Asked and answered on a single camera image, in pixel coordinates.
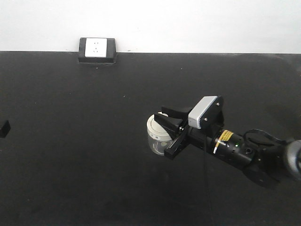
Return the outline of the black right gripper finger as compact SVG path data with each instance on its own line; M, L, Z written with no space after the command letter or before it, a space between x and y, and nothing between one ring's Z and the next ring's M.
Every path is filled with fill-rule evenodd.
M180 108L174 108L168 106L161 107L161 112L167 114L171 118L187 118L191 110L192 110L191 107L180 107Z
M154 114L154 120L168 133L171 139L175 139L179 128L183 122L182 119L171 118L159 113Z

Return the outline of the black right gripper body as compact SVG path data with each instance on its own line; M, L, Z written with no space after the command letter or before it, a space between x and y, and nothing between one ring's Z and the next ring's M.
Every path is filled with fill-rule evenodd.
M173 160L187 146L193 145L196 148L209 153L215 139L222 131L222 124L213 123L205 129L196 129L185 126L184 130L176 136L175 140L164 150L164 156Z

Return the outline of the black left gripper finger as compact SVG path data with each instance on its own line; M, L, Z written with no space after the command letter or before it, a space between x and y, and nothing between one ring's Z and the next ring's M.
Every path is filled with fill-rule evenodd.
M8 120L0 122L0 138L5 138L11 129L10 123Z

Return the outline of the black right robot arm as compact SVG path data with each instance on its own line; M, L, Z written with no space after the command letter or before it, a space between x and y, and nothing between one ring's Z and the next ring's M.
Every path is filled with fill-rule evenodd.
M164 149L164 156L171 160L193 145L265 188L275 188L282 180L301 179L299 140L281 140L259 129L243 135L224 129L220 105L210 106L204 113L196 108L163 107L162 111L154 115L154 120L172 139Z

